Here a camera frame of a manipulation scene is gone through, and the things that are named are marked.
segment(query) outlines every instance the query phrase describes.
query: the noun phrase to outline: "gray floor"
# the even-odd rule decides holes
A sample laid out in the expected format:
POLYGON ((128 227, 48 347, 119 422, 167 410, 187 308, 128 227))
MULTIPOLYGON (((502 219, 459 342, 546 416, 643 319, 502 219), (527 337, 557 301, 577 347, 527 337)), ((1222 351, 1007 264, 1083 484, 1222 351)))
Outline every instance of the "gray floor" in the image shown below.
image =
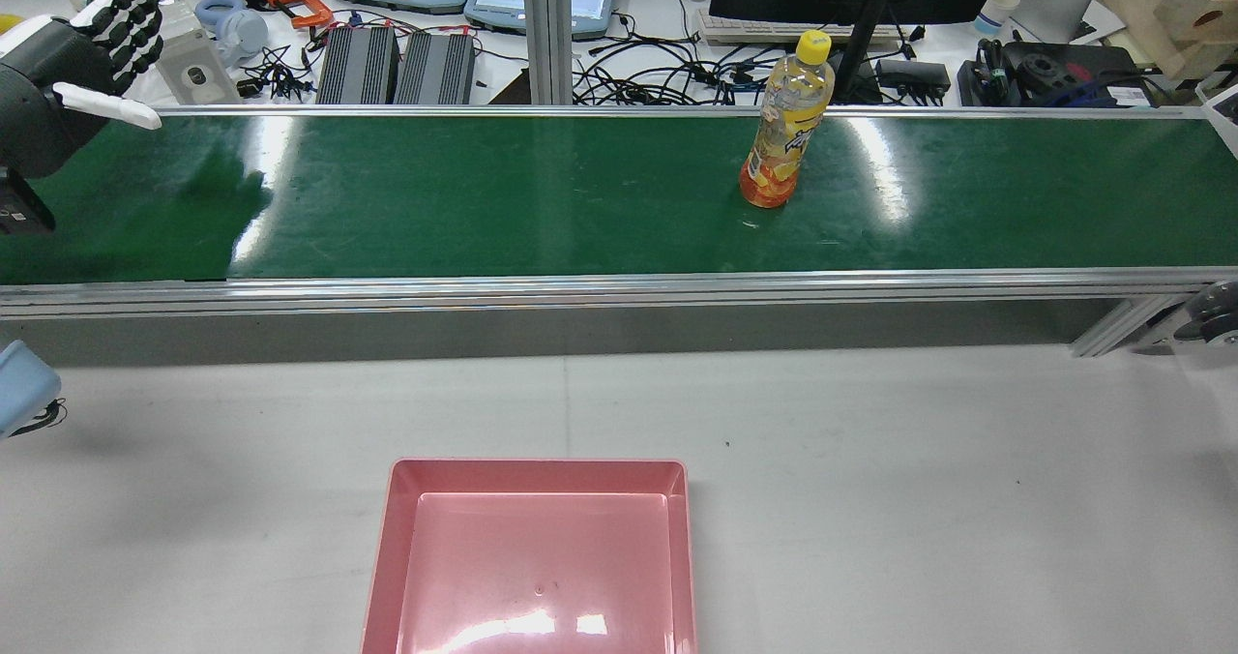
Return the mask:
POLYGON ((4 652, 354 652, 401 456, 681 458, 704 653, 1238 642, 1233 352, 62 373, 0 443, 4 652))

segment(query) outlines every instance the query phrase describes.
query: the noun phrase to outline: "monitor stand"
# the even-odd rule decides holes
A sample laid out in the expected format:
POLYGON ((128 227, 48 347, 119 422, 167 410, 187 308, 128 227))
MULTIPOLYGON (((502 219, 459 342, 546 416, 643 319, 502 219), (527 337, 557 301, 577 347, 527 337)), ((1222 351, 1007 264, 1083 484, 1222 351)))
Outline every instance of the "monitor stand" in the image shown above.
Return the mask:
MULTIPOLYGON (((834 72, 842 67, 843 53, 837 53, 831 56, 829 67, 834 72)), ((860 62, 859 68, 855 68, 855 76, 852 79, 851 93, 843 99, 839 93, 842 88, 834 84, 834 98, 831 104, 883 104, 885 103, 884 95, 881 95, 881 88, 877 81, 877 72, 873 71, 873 66, 868 62, 860 62)))
POLYGON ((864 62, 868 58, 868 46, 873 41, 873 31, 881 22, 881 16, 886 14, 889 2, 890 0, 864 0, 847 50, 834 68, 834 72, 838 73, 834 82, 836 104, 878 104, 881 102, 877 77, 873 76, 872 68, 864 71, 863 67, 868 67, 864 62))

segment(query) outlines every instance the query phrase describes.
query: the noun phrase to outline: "paper cup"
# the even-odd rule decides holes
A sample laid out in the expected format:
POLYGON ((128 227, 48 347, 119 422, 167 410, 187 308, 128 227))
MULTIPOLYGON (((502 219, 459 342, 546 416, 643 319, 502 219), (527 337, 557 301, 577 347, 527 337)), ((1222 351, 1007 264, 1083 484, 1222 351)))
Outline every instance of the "paper cup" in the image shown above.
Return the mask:
POLYGON ((1019 9, 1019 0, 988 0, 972 25, 976 32, 993 37, 1016 9, 1019 9))

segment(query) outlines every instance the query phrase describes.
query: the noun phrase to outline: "wooden block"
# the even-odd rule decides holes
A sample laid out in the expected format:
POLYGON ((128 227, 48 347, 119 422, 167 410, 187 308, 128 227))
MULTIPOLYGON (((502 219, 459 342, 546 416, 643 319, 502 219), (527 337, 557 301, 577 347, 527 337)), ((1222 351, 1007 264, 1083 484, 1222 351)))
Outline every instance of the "wooden block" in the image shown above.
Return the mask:
POLYGON ((1162 0, 1154 11, 1174 40, 1238 41, 1238 0, 1162 0))
POLYGON ((1127 24, 1127 31, 1166 77, 1200 79, 1216 71, 1238 48, 1238 42, 1177 42, 1158 20, 1155 5, 1164 0, 1101 0, 1127 24))

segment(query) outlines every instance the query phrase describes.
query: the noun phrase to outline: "yellow bottle cap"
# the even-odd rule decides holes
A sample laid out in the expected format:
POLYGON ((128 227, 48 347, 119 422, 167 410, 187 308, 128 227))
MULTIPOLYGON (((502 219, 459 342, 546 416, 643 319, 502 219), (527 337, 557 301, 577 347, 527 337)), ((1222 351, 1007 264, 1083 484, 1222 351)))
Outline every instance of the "yellow bottle cap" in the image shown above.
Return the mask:
POLYGON ((833 41, 829 40, 827 33, 821 31, 805 31, 800 36, 800 45, 795 47, 795 54, 799 56, 801 62, 810 64, 810 67, 820 67, 820 64, 826 63, 829 59, 829 47, 833 41))

